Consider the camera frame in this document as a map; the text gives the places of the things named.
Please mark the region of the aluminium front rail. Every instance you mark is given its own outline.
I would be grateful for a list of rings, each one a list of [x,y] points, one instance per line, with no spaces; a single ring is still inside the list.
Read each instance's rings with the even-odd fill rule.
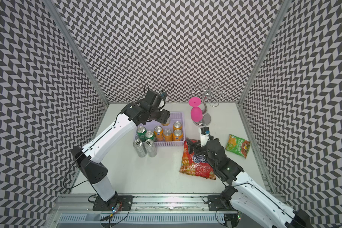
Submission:
[[[59,196],[53,209],[53,224],[97,224],[112,227],[126,224],[227,224],[239,211],[209,211],[208,194],[133,194],[130,211],[93,211],[96,197],[90,194]]]

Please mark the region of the red candy bag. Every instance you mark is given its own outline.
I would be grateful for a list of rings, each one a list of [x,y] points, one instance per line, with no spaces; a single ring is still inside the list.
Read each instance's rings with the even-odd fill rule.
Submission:
[[[184,142],[180,173],[216,180],[216,175],[212,167],[208,164],[206,158],[202,155],[196,156],[194,153],[189,153],[187,141]]]

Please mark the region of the green can right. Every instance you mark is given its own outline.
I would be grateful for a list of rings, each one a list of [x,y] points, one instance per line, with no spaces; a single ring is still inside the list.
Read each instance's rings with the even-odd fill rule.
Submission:
[[[156,137],[155,137],[155,134],[154,134],[154,132],[153,131],[147,131],[146,133],[145,133],[145,139],[146,140],[152,140],[153,142],[154,141],[156,141]]]

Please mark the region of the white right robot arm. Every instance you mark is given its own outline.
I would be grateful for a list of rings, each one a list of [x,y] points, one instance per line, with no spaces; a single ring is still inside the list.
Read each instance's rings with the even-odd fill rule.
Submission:
[[[186,139],[188,152],[207,160],[214,174],[225,183],[220,201],[226,210],[249,216],[264,228],[310,228],[309,215],[294,210],[258,185],[244,169],[226,156],[218,138],[207,142]]]

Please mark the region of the green can left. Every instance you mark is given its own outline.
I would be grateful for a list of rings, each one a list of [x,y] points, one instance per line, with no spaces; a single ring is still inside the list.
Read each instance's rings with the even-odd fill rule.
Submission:
[[[145,137],[145,134],[146,134],[147,130],[144,126],[139,126],[137,128],[137,136],[138,136],[138,139],[140,139],[142,142],[145,142],[146,140],[146,137]]]

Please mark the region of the silver can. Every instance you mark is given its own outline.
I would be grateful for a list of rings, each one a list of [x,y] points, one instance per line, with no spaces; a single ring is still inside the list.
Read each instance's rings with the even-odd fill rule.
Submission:
[[[140,139],[137,139],[133,142],[133,147],[138,154],[139,157],[143,158],[147,155],[147,152],[144,148],[143,142]]]
[[[144,142],[144,147],[145,147],[149,157],[155,157],[157,155],[157,149],[156,149],[156,146],[155,146],[154,141],[152,139],[147,139]]]

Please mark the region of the orange can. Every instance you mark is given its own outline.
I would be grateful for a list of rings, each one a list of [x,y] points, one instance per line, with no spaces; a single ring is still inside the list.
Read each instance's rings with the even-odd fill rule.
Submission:
[[[180,129],[176,129],[173,132],[173,141],[174,142],[179,142],[179,141],[183,141],[183,131]]]
[[[164,130],[163,130],[163,128],[161,126],[156,126],[154,128],[154,134],[155,134],[156,140],[158,142],[164,141],[163,132],[164,132]]]
[[[183,126],[182,126],[182,123],[180,121],[176,121],[173,124],[173,131],[182,130],[182,128],[183,128]]]
[[[164,129],[163,131],[163,137],[166,142],[172,142],[173,141],[173,132],[171,129]]]

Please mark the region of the pink plastic wine glass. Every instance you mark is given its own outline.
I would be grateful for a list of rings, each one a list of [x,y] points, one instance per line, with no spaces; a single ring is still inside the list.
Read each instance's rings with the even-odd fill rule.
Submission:
[[[192,97],[189,100],[189,105],[191,109],[191,119],[192,121],[199,122],[203,119],[203,111],[199,107],[201,105],[201,100],[198,97]]]

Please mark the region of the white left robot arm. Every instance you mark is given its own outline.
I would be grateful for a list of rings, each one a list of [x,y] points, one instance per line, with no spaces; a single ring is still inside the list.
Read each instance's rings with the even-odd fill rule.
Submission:
[[[114,199],[117,192],[107,177],[108,169],[101,163],[102,160],[120,139],[140,124],[150,121],[166,123],[170,117],[170,112],[164,109],[167,97],[163,91],[147,91],[145,98],[127,104],[99,136],[71,150],[75,165],[104,202]]]

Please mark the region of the green snack packet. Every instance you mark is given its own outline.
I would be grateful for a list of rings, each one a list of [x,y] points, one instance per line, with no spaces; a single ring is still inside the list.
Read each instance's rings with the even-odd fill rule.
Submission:
[[[230,134],[225,149],[246,158],[250,149],[250,141]]]

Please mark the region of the chrome glass holder stand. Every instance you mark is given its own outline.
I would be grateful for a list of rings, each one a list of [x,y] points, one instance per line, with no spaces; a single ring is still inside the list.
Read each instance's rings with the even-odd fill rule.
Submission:
[[[219,102],[216,101],[215,97],[213,96],[214,93],[219,92],[216,90],[217,86],[216,84],[196,84],[192,86],[190,92],[192,94],[194,93],[201,93],[202,96],[199,98],[201,100],[200,108],[203,111],[203,119],[199,122],[193,121],[198,127],[205,127],[208,126],[211,123],[211,116],[208,113],[208,106],[206,102],[209,102],[209,104],[212,107],[217,107],[219,105]]]

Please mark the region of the lavender plastic basket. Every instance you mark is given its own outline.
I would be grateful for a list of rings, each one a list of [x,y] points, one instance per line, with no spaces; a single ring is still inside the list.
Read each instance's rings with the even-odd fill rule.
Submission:
[[[181,141],[172,141],[172,142],[155,142],[155,146],[184,146],[184,142],[186,140],[186,127],[185,127],[185,120],[184,120],[184,113],[183,112],[170,112],[170,124],[168,126],[163,126],[159,122],[153,120],[151,122],[147,122],[145,125],[140,124],[140,126],[143,126],[146,128],[146,130],[154,130],[156,126],[161,126],[164,130],[165,129],[173,129],[173,124],[176,121],[181,122],[182,124],[182,132],[183,132],[183,139]]]

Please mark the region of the dark green gold-top can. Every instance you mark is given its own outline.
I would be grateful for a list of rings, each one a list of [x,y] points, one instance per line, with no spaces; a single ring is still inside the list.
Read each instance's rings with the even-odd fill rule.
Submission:
[[[170,121],[170,119],[168,119],[167,121],[166,121],[166,123],[164,123],[164,124],[162,124],[163,126],[168,126],[168,125],[170,125],[170,123],[171,123],[171,121]]]

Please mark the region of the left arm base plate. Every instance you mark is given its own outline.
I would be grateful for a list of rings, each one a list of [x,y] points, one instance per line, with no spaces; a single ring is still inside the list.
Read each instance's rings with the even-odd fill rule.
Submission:
[[[93,205],[93,211],[113,211],[117,204],[121,205],[119,210],[130,211],[133,199],[133,195],[115,195],[110,200],[103,201],[100,196],[97,196]]]

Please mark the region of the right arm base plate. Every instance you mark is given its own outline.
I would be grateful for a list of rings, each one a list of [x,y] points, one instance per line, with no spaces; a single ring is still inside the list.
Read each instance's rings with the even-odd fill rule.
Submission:
[[[209,211],[236,211],[231,204],[231,200],[221,195],[208,195],[207,204]]]

